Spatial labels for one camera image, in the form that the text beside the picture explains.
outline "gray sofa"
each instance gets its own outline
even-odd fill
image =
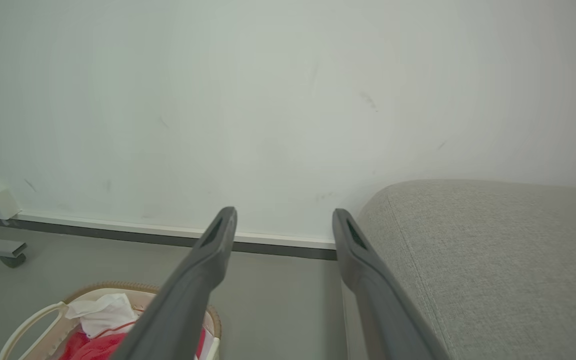
[[[576,188],[415,180],[357,223],[451,359],[576,360]],[[366,359],[343,301],[349,358]]]

